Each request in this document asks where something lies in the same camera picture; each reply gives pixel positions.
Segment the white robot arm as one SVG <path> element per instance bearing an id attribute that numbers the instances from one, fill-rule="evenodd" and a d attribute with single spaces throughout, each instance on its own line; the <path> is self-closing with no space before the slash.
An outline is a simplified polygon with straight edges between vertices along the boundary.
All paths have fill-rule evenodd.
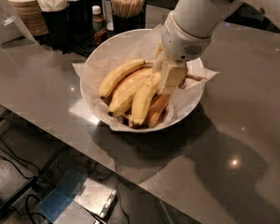
<path id="1" fill-rule="evenodd" d="M 170 94 L 185 79 L 187 62 L 199 58 L 212 33 L 241 4 L 246 3 L 280 29 L 280 0 L 179 0 L 161 29 L 163 55 L 159 94 Z"/>

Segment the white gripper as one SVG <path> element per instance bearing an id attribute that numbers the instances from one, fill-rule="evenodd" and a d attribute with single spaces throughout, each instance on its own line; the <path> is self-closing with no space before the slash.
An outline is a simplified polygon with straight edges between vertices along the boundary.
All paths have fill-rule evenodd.
<path id="1" fill-rule="evenodd" d="M 158 94 L 171 94 L 178 88 L 188 73 L 185 61 L 198 59 L 210 41 L 210 36 L 196 37 L 185 32 L 176 22 L 174 12 L 169 13 L 161 29 L 161 44 L 153 64 L 154 73 L 161 70 Z M 164 53 L 172 60 L 164 61 Z"/>

